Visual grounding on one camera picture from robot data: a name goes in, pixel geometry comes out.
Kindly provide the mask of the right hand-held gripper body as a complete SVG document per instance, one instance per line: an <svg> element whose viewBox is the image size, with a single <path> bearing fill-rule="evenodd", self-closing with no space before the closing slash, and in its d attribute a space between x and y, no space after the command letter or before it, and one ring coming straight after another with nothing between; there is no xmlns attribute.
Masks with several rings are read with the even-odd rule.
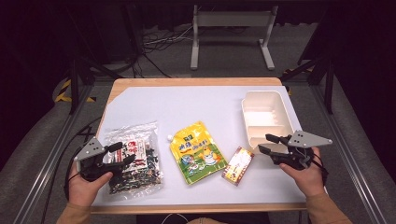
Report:
<svg viewBox="0 0 396 224"><path fill-rule="evenodd" d="M314 160L315 153L312 147L327 146L332 144L332 139L324 138L304 131L295 131L293 134L284 136L289 142L284 145L287 147L287 153L278 153L271 155L273 163L279 165L285 163L295 170L307 169Z"/></svg>

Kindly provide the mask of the wooden table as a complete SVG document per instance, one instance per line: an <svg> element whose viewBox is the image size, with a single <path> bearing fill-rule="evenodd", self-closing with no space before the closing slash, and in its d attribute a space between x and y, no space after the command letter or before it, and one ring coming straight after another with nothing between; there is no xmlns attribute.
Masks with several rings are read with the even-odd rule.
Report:
<svg viewBox="0 0 396 224"><path fill-rule="evenodd" d="M235 77L235 78L124 78L114 82L109 94L108 105L123 91L131 87L188 87L188 86L282 86L280 80L270 77ZM303 210L297 204L247 204L236 205L172 205L154 206L98 206L94 202L92 211L95 214L170 214L170 213L218 213L218 212L252 212L252 211L288 211Z"/></svg>

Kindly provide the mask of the yellow black hazard tape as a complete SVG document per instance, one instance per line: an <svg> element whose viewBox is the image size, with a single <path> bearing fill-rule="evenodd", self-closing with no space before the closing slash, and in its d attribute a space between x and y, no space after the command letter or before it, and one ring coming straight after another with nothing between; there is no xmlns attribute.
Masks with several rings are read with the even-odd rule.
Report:
<svg viewBox="0 0 396 224"><path fill-rule="evenodd" d="M65 95L66 91L69 87L71 87L71 79L70 78L65 80L58 95L55 97L54 102L70 102L71 103L72 97ZM96 97L88 97L86 102L88 102L88 103L96 102Z"/></svg>

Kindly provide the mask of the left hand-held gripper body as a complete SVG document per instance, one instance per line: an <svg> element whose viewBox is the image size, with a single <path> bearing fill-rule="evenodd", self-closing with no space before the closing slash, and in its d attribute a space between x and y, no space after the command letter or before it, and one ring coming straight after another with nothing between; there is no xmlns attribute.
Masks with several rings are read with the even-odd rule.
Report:
<svg viewBox="0 0 396 224"><path fill-rule="evenodd" d="M121 162L103 162L104 156L109 152L107 147L94 137L75 156L77 171L85 180L92 182L107 172L111 172L114 177L122 174L124 165Z"/></svg>

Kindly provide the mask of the small yellow red packet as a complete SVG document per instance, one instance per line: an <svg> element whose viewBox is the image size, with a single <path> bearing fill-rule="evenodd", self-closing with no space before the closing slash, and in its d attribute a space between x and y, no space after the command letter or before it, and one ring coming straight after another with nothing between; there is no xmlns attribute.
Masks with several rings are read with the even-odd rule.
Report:
<svg viewBox="0 0 396 224"><path fill-rule="evenodd" d="M250 150L239 147L231 157L221 177L238 186L253 158L254 154Z"/></svg>

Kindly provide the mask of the person's right hand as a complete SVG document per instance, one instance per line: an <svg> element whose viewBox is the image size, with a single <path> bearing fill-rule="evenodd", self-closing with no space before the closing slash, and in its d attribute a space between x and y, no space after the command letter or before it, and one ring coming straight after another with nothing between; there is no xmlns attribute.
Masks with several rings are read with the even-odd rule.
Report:
<svg viewBox="0 0 396 224"><path fill-rule="evenodd" d="M305 197L312 197L325 193L320 168L312 164L309 168L298 171L285 163L279 165L281 170L289 175Z"/></svg>

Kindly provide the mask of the clear bag of dried seaweed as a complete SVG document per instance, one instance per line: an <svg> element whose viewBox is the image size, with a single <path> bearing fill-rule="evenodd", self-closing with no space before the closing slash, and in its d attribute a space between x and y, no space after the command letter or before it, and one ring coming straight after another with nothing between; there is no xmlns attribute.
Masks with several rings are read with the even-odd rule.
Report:
<svg viewBox="0 0 396 224"><path fill-rule="evenodd" d="M130 199L149 195L162 187L157 130L157 123L151 122L124 126L105 134L108 145L122 142L121 149L107 154L106 162L121 162L134 156L134 161L122 170L121 177L108 184L110 195Z"/></svg>

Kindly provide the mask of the yellow green spout pouch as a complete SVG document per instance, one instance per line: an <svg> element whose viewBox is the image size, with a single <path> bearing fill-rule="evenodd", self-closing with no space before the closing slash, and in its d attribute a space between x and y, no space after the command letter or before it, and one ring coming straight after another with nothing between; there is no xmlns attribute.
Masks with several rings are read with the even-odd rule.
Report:
<svg viewBox="0 0 396 224"><path fill-rule="evenodd" d="M188 185L228 165L218 145L201 121L176 132L169 147Z"/></svg>

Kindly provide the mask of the grey metal stand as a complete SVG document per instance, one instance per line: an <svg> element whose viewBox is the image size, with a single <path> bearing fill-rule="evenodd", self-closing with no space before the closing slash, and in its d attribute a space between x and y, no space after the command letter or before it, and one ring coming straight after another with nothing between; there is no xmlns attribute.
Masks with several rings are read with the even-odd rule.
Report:
<svg viewBox="0 0 396 224"><path fill-rule="evenodd" d="M264 11L201 11L195 5L193 9L191 47L191 70L198 69L199 28L200 27L263 27L264 38L258 41L267 69L273 71L275 64L268 48L269 39L275 25L278 6Z"/></svg>

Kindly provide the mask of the person's left hand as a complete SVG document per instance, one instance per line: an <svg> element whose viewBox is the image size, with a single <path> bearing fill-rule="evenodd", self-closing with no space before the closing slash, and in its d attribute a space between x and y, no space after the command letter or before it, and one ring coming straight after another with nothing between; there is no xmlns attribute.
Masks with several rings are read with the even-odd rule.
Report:
<svg viewBox="0 0 396 224"><path fill-rule="evenodd" d="M68 201L74 205L90 207L94 202L99 189L112 177L113 174L111 172L107 172L92 182L87 181L80 176L77 171L76 164L73 163L68 177Z"/></svg>

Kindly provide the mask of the person's dark clothing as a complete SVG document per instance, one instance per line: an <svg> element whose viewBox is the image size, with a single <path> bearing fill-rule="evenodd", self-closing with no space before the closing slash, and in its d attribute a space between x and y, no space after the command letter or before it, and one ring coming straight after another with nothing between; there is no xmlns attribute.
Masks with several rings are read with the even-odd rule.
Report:
<svg viewBox="0 0 396 224"><path fill-rule="evenodd" d="M136 224L271 224L266 212L137 215Z"/></svg>

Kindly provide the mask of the black metal stand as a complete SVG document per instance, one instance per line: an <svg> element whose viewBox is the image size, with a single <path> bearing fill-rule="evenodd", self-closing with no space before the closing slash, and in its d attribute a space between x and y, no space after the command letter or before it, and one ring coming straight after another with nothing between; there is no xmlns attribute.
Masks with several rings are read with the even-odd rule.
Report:
<svg viewBox="0 0 396 224"><path fill-rule="evenodd" d="M281 81L287 81L292 77L301 74L308 68L312 68L312 72L307 78L309 85L317 86L319 82L325 78L325 90L324 90L324 105L329 114L332 114L332 86L334 80L334 71L332 65L332 59L329 56L321 56L314 60L310 60L298 66L295 69L285 71L279 78Z"/></svg>
<svg viewBox="0 0 396 224"><path fill-rule="evenodd" d="M84 86L93 85L94 75L90 70L91 67L114 79L120 78L120 75L105 68L101 64L95 62L93 59L90 59L88 56L82 55L78 48L69 49L67 51L67 55L70 59L71 68L71 73L69 75L71 79L72 99L70 114L74 114L77 111L80 102L82 101L82 98L79 96L78 82L81 80Z"/></svg>

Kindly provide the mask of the white plastic container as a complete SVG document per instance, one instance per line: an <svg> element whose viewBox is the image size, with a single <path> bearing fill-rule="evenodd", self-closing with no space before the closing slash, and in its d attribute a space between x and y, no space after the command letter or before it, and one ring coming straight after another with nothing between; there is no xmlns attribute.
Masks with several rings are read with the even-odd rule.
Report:
<svg viewBox="0 0 396 224"><path fill-rule="evenodd" d="M260 152L258 144L264 144L274 152L287 152L283 144L266 139L267 134L287 136L293 133L287 109L278 91L248 91L242 100L242 112L247 140L255 153Z"/></svg>

